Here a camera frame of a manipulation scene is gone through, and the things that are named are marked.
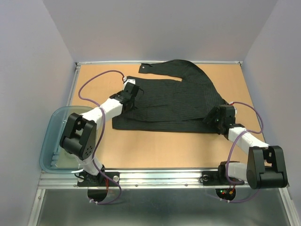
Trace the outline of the black pinstriped long sleeve shirt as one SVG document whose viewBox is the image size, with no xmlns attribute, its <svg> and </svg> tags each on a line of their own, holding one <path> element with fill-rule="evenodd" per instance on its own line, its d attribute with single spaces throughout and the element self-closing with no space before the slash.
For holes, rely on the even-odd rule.
<svg viewBox="0 0 301 226">
<path fill-rule="evenodd" d="M 203 119 L 226 101 L 213 82 L 194 63 L 175 59 L 141 64 L 139 73 L 168 76 L 168 79 L 135 77 L 140 91 L 135 107 L 112 119 L 113 129 L 155 132 L 214 133 Z"/>
</svg>

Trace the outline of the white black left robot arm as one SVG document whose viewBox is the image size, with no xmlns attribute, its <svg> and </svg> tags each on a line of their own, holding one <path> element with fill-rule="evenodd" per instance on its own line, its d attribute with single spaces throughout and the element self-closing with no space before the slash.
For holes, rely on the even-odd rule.
<svg viewBox="0 0 301 226">
<path fill-rule="evenodd" d="M 82 114 L 72 113 L 67 119 L 59 145 L 76 157 L 95 186 L 101 185 L 105 176 L 100 171 L 103 165 L 95 157 L 97 132 L 101 130 L 102 138 L 108 120 L 132 110 L 138 91 L 139 86 L 130 79 L 120 92 L 111 95 L 100 106 Z"/>
</svg>

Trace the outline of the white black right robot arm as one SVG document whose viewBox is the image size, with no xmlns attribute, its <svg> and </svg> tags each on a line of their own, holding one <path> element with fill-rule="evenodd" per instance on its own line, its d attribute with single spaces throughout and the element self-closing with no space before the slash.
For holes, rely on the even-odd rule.
<svg viewBox="0 0 301 226">
<path fill-rule="evenodd" d="M 247 163 L 222 161 L 209 180 L 221 184 L 240 185 L 248 183 L 252 189 L 283 188 L 288 185 L 283 149 L 256 138 L 255 132 L 236 123 L 236 109 L 233 103 L 214 107 L 203 122 L 219 135 L 232 142 L 230 153 L 238 146 L 247 154 Z"/>
</svg>

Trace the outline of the clear teal plastic bin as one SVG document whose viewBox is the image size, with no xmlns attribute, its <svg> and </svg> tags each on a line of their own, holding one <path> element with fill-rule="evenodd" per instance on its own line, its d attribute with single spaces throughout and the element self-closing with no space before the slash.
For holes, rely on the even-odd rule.
<svg viewBox="0 0 301 226">
<path fill-rule="evenodd" d="M 82 114 L 90 110 L 92 107 L 88 106 L 65 106 L 52 114 L 40 153 L 40 167 L 44 172 L 74 174 L 82 171 L 76 158 L 61 148 L 59 142 L 69 115 Z"/>
</svg>

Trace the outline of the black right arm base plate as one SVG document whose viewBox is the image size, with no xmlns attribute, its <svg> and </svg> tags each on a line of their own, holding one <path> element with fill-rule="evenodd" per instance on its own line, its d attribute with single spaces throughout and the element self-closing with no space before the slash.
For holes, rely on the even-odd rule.
<svg viewBox="0 0 301 226">
<path fill-rule="evenodd" d="M 204 186 L 230 186 L 226 173 L 221 171 L 202 171 L 198 180 Z"/>
</svg>

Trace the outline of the aluminium front mounting rail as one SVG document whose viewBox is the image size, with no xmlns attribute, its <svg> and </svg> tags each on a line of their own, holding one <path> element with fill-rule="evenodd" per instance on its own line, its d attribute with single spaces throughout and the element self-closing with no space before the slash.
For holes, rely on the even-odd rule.
<svg viewBox="0 0 301 226">
<path fill-rule="evenodd" d="M 127 189 L 207 188 L 200 182 L 206 172 L 214 168 L 191 169 L 107 169 L 106 173 L 119 173 L 119 185 Z M 73 174 L 50 174 L 42 172 L 38 189 L 79 189 Z"/>
</svg>

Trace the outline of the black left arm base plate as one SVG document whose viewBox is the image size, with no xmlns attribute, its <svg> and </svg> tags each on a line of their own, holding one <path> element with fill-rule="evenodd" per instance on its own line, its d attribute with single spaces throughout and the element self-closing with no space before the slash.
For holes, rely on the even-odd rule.
<svg viewBox="0 0 301 226">
<path fill-rule="evenodd" d="M 107 180 L 101 174 L 97 176 L 92 176 L 85 171 L 80 173 L 75 173 L 74 176 L 78 179 L 77 186 L 78 187 L 105 187 L 107 184 L 109 187 L 117 187 L 113 182 Z"/>
</svg>

